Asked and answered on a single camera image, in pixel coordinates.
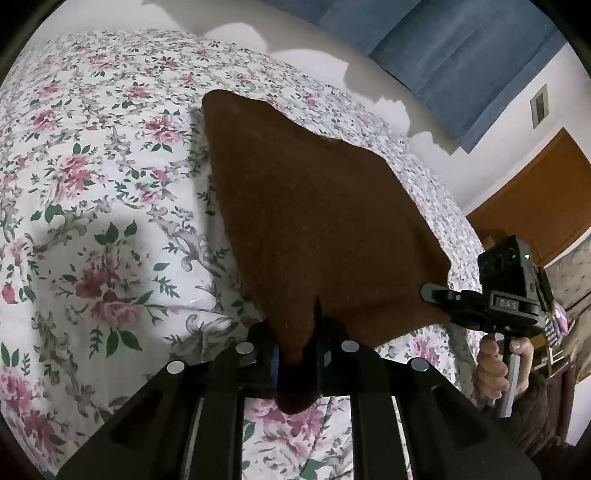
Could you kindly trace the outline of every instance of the floral bedspread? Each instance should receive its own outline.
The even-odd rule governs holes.
[[[0,89],[0,404],[48,478],[167,361],[208,361],[261,319],[210,182],[199,108],[213,89],[381,155],[450,257],[450,285],[479,289],[480,242],[444,185],[348,94],[187,33],[23,52]],[[470,395],[478,340],[431,326],[379,353],[423,356]],[[243,439],[244,478],[352,476],[347,398],[295,416],[252,400]]]

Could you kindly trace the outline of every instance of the grip handle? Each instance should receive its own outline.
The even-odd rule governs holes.
[[[519,366],[521,357],[509,351],[509,340],[505,340],[505,351],[503,352],[503,363],[507,366],[509,372],[506,379],[509,381],[509,388],[503,392],[502,397],[495,403],[495,416],[499,419],[511,417],[513,412],[513,402],[517,395],[517,382],[519,380]]]
[[[501,333],[494,334],[494,340],[499,345],[499,360],[507,366],[507,376],[509,381],[509,388],[503,392],[503,395],[498,400],[493,400],[490,406],[493,408],[493,415],[498,419],[507,419],[511,417],[513,412],[513,402],[517,395],[517,382],[519,380],[519,366],[521,365],[521,357],[509,350],[510,337],[506,337]]]

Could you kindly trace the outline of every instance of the wooden door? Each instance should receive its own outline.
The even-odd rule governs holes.
[[[517,235],[546,265],[591,226],[591,164],[563,128],[467,218],[481,240]]]

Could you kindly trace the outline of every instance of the white wall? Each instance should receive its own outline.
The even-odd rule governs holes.
[[[84,30],[163,28],[232,41],[344,88],[408,135],[468,213],[566,127],[591,158],[591,82],[570,46],[517,96],[470,154],[390,75],[318,28],[258,0],[66,0],[30,43]],[[550,116],[533,130],[530,99],[548,84]]]
[[[585,378],[574,389],[573,413],[570,418],[569,433],[566,441],[571,445],[581,438],[591,421],[591,377]]]
[[[534,130],[530,99],[548,84],[550,114]],[[591,159],[591,79],[570,45],[566,45],[509,104],[476,148],[442,159],[452,185],[463,184],[457,198],[468,213],[499,190],[565,127]]]

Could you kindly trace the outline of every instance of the blue curtain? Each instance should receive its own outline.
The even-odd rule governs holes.
[[[470,152],[566,40],[530,0],[263,0],[374,60]]]

